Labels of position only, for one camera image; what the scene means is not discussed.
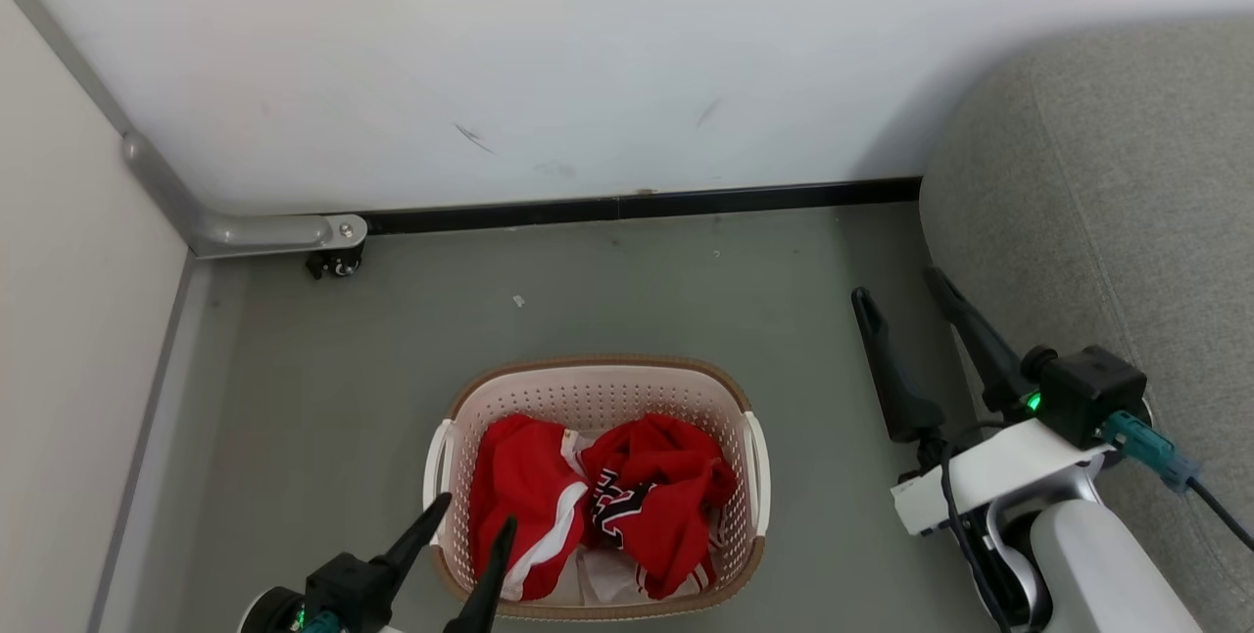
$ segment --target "cable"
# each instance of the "cable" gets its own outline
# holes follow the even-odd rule
[[[1011,624],[1006,618],[1006,612],[1002,610],[1002,605],[997,603],[993,587],[988,583],[988,578],[984,577],[984,570],[979,567],[979,560],[976,559],[976,549],[971,547],[971,541],[967,539],[967,530],[962,526],[958,504],[953,500],[953,484],[949,480],[949,460],[953,459],[953,453],[957,449],[956,444],[961,437],[977,431],[977,429],[1003,429],[1011,427],[1012,424],[1002,422],[1002,420],[981,420],[977,424],[972,424],[971,427],[963,429],[962,432],[958,432],[940,450],[940,493],[944,494],[944,503],[949,509],[949,530],[953,530],[953,536],[958,540],[958,549],[962,550],[962,557],[967,560],[967,565],[971,567],[971,578],[976,580],[976,589],[979,592],[981,600],[984,602],[984,608],[988,609],[988,615],[993,617],[993,620],[997,622],[997,628],[1002,633],[1011,633]]]
[[[1215,511],[1219,520],[1224,521],[1224,525],[1233,531],[1233,535],[1236,535],[1236,539],[1240,540],[1241,544],[1250,550],[1254,550],[1254,536],[1251,536],[1249,530],[1243,528],[1240,523],[1236,523],[1236,518],[1233,518],[1233,514],[1228,513],[1228,509],[1219,503],[1219,499],[1216,499],[1214,494],[1210,494],[1209,489],[1201,485],[1201,481],[1198,481],[1195,478],[1189,478],[1186,484],[1190,489],[1193,489],[1194,494],[1200,495],[1201,500],[1205,500],[1206,505],[1210,506],[1210,510]]]

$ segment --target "white plastic basket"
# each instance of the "white plastic basket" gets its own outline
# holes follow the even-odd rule
[[[687,613],[734,597],[752,575],[771,516],[770,459],[762,429],[734,380],[682,357],[589,356],[505,366],[470,384],[431,437],[423,505],[449,491],[453,503],[431,541],[436,572],[461,599],[474,588],[469,496],[479,440],[489,424],[524,414],[596,432],[653,412],[703,429],[736,473],[724,511],[726,545],[714,555],[717,582],[700,594],[633,605],[500,602],[498,614],[552,620],[611,620]]]

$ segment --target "red clothing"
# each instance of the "red clothing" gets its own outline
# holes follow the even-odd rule
[[[549,595],[579,544],[588,486],[574,469],[574,437],[559,424],[510,415],[492,424],[479,441],[469,526],[477,578],[488,567],[492,541],[505,519],[518,519],[503,599]]]
[[[604,432],[579,460],[596,480],[584,544],[631,555],[653,599],[675,593],[698,565],[714,572],[706,511],[727,504],[736,475],[712,437],[683,420],[645,415]]]

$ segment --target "gray sofa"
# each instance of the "gray sofa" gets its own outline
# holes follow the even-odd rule
[[[935,263],[1016,351],[1140,366],[1157,429],[1254,525],[1254,20],[1014,58],[956,115],[919,206]],[[1097,485],[1204,630],[1254,630],[1254,554],[1195,495],[1130,463]]]

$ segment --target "metal bracket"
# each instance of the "metal bracket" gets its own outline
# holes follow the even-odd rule
[[[122,157],[197,258],[350,249],[366,239],[366,222],[354,213],[232,217],[213,212],[192,196],[142,133],[122,138]]]
[[[361,253],[366,244],[354,246],[350,249],[327,249],[327,252],[314,252],[305,258],[305,268],[314,276],[315,281],[321,281],[322,276],[350,277],[361,267]]]

